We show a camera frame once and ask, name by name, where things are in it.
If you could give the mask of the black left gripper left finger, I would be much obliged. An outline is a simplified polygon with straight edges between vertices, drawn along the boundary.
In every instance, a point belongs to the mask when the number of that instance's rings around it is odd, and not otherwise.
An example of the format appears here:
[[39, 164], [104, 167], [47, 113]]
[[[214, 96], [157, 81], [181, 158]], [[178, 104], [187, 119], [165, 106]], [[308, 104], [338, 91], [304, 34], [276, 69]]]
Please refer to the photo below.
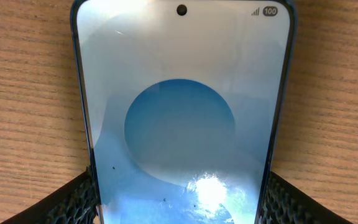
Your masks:
[[52, 194], [1, 224], [93, 224], [96, 184], [89, 168]]

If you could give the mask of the blue Galaxy smartphone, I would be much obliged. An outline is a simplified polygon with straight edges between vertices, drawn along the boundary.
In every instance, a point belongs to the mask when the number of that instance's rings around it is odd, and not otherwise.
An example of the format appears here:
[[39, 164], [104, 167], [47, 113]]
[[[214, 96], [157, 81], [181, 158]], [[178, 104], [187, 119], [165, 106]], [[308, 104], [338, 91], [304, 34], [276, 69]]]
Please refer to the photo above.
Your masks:
[[291, 1], [71, 7], [101, 223], [257, 223], [296, 31]]

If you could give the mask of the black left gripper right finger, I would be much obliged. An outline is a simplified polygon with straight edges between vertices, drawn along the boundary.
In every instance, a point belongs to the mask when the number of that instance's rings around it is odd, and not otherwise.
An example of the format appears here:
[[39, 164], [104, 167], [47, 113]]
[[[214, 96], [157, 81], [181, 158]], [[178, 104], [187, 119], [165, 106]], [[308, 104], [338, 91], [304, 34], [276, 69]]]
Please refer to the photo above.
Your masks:
[[269, 173], [258, 224], [352, 224], [274, 172]]

